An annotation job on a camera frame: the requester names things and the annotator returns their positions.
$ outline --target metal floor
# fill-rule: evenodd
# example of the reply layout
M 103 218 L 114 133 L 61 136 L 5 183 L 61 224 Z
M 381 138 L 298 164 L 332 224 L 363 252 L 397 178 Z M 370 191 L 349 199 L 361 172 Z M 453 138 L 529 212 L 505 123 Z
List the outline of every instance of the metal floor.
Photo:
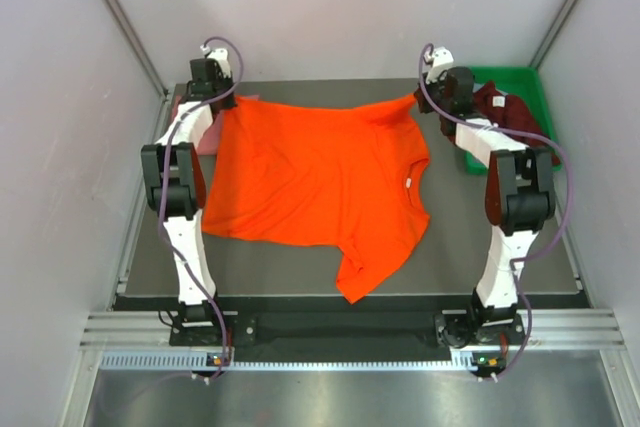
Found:
M 130 402 L 166 375 L 101 371 L 85 426 L 622 425 L 597 352 L 530 353 L 498 384 L 466 372 L 229 372 L 209 387 L 173 378 Z
M 415 90 L 415 79 L 261 82 L 242 84 L 242 93 L 309 107 L 348 108 L 399 97 Z M 484 214 L 485 178 L 464 172 L 462 153 L 442 136 L 435 114 L 418 114 L 431 152 L 421 182 L 429 228 L 413 255 L 374 294 L 468 294 L 484 269 L 490 226 Z M 201 158 L 209 183 L 213 157 Z M 157 218 L 145 208 L 131 264 L 127 297 L 176 296 L 177 274 L 159 241 Z M 547 222 L 533 250 L 549 242 L 557 230 Z M 204 236 L 209 268 L 220 295 L 339 295 L 335 276 L 341 253 L 334 247 L 292 247 Z M 544 259 L 531 262 L 523 274 L 529 293 L 577 291 L 562 244 Z

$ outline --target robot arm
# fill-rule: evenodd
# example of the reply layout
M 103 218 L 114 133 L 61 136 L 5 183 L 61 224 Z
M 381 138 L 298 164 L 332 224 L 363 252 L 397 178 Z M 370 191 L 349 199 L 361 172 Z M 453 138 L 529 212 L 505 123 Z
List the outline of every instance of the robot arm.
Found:
M 454 67 L 446 49 L 434 49 L 425 61 L 432 66 L 425 76 L 430 97 L 445 112 L 464 121 L 441 117 L 442 133 L 488 169 L 485 212 L 492 238 L 484 274 L 462 322 L 462 337 L 465 344 L 494 341 L 520 322 L 514 276 L 520 277 L 524 263 L 516 262 L 513 271 L 511 260 L 526 257 L 555 211 L 551 153 L 491 130 L 491 122 L 475 110 L 473 74 L 468 68 Z M 420 89 L 416 98 L 421 112 L 432 111 Z
M 211 51 L 206 47 L 202 50 L 204 58 L 191 61 L 192 81 L 178 106 L 177 115 L 156 143 L 142 148 L 141 157 L 147 203 L 159 215 L 164 154 L 171 140 L 170 179 L 163 225 L 171 244 L 185 256 L 196 280 L 213 297 L 216 285 L 207 266 L 201 230 L 206 186 L 195 149 L 220 109 L 233 107 L 235 101 L 233 96 L 228 96 L 215 105 L 187 115 L 203 100 L 215 97 L 233 85 L 227 50 Z M 178 298 L 182 321 L 186 325 L 211 324 L 213 316 L 206 296 L 188 274 L 183 261 L 175 255 L 174 261 L 180 285 Z

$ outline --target gray wall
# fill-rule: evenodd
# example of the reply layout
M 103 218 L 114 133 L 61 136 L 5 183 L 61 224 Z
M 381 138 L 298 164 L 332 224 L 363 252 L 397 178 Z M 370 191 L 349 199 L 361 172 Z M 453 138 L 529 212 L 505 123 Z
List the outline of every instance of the gray wall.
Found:
M 121 0 L 166 83 L 211 33 L 249 80 L 416 76 L 426 41 L 462 63 L 527 64 L 562 0 Z
M 0 0 L 0 425 L 54 425 L 158 96 L 101 0 Z
M 581 0 L 541 75 L 575 165 L 571 223 L 595 300 L 612 307 L 640 372 L 638 0 Z

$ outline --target pink cloth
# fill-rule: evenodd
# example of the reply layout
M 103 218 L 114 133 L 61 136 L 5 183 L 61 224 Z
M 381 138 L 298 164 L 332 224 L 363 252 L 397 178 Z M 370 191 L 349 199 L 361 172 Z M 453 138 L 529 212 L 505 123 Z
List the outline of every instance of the pink cloth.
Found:
M 249 95 L 249 99 L 259 99 L 259 95 Z M 178 105 L 180 104 L 181 97 L 176 95 L 176 102 L 171 109 L 171 120 L 173 120 L 178 113 Z M 207 129 L 202 136 L 200 143 L 196 145 L 196 152 L 198 155 L 216 155 L 218 153 L 218 146 L 220 145 L 220 133 L 222 132 L 222 124 L 224 123 L 224 110 L 216 116 L 213 121 L 213 125 Z

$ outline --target orange t-shirt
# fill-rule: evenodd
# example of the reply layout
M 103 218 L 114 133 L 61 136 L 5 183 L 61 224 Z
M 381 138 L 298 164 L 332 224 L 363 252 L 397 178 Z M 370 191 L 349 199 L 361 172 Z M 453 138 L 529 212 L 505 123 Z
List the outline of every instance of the orange t-shirt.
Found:
M 419 191 L 429 151 L 409 115 L 413 95 L 349 110 L 237 102 L 225 112 L 202 230 L 335 245 L 344 254 L 336 285 L 356 302 L 402 266 L 429 222 Z

